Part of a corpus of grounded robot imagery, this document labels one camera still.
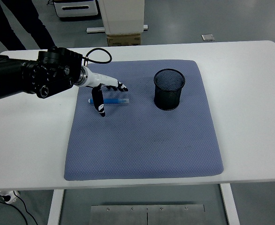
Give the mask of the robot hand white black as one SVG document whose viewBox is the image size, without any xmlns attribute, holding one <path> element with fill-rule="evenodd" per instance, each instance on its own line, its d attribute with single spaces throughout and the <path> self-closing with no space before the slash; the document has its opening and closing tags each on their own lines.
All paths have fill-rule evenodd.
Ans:
<svg viewBox="0 0 275 225">
<path fill-rule="evenodd" d="M 105 117 L 106 114 L 104 109 L 104 98 L 101 87 L 106 86 L 108 89 L 112 88 L 115 91 L 128 91 L 128 88 L 117 79 L 107 75 L 97 74 L 93 72 L 90 72 L 88 74 L 88 79 L 85 86 L 92 88 L 92 100 L 94 107 L 102 117 Z"/>
</svg>

